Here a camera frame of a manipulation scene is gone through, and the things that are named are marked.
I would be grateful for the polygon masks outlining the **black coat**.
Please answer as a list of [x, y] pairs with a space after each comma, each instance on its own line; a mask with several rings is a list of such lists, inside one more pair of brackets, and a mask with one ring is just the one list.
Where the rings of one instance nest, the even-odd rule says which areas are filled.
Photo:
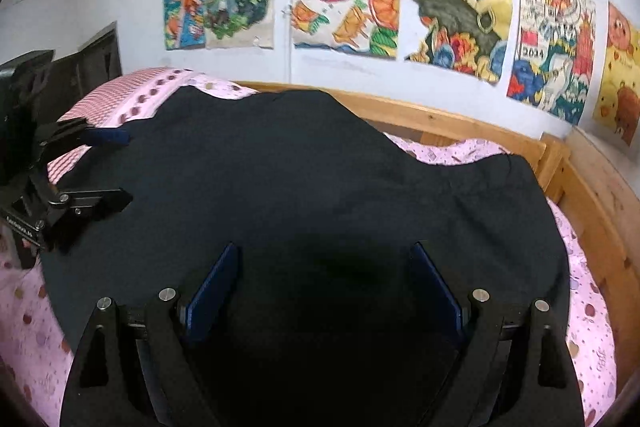
[[467, 291], [570, 311], [565, 245], [521, 156], [426, 165], [319, 91], [182, 88], [127, 131], [61, 179], [132, 199], [43, 258], [47, 292], [77, 346], [98, 299], [141, 306], [239, 246], [240, 288], [195, 351], [221, 425], [424, 425], [456, 343], [414, 244]]

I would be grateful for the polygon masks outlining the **dark wooden cabinet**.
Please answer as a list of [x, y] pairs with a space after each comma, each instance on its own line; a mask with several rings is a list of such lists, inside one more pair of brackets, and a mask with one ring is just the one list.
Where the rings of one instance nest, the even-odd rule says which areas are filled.
[[56, 121], [84, 96], [122, 75], [117, 23], [99, 31], [76, 53], [54, 61], [35, 101], [38, 124]]

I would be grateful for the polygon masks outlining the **pink apple print quilt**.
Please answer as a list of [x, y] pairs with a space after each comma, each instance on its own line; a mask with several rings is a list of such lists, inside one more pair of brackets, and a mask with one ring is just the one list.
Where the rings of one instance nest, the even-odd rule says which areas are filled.
[[[192, 86], [215, 98], [239, 100], [253, 94], [241, 87], [195, 72], [148, 68], [118, 77], [94, 89], [63, 113], [84, 117], [98, 127], [118, 127], [151, 118], [180, 87]], [[570, 264], [570, 315], [566, 344], [575, 367], [585, 423], [597, 424], [616, 396], [617, 367], [608, 307], [588, 268], [570, 220], [552, 209]], [[36, 420], [56, 426], [73, 353], [54, 317], [39, 268], [16, 264], [9, 229], [1, 231], [1, 379], [14, 400], [24, 400]]]

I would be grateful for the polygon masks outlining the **orange girl blue drawing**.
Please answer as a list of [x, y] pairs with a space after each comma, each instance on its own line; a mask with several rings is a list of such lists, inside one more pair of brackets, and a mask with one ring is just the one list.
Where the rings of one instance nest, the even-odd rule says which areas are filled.
[[205, 46], [204, 0], [163, 0], [168, 51]]

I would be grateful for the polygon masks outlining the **yellow bear drawing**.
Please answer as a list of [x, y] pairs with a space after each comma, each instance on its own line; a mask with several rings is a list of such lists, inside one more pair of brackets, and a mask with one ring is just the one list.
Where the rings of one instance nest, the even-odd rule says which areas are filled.
[[639, 29], [608, 4], [604, 65], [592, 117], [631, 147], [639, 126]]

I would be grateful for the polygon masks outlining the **red 2024 festival drawing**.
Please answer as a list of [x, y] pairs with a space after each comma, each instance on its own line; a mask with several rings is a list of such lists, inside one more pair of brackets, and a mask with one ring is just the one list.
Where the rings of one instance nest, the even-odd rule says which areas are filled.
[[506, 96], [575, 126], [587, 102], [595, 43], [592, 0], [520, 0]]

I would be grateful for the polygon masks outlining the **wooden bed frame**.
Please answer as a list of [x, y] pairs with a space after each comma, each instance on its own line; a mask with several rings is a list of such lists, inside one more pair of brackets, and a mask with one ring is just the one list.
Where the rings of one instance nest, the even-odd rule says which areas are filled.
[[[382, 171], [405, 186], [425, 183], [452, 191], [471, 167], [482, 176], [466, 191], [494, 193], [496, 178], [513, 195], [522, 181], [537, 184], [551, 211], [560, 208], [574, 228], [588, 268], [608, 307], [618, 389], [639, 379], [639, 199], [611, 163], [577, 132], [537, 140], [441, 109], [390, 98], [331, 90], [328, 95], [378, 132], [394, 158]], [[407, 169], [419, 170], [406, 176]]]

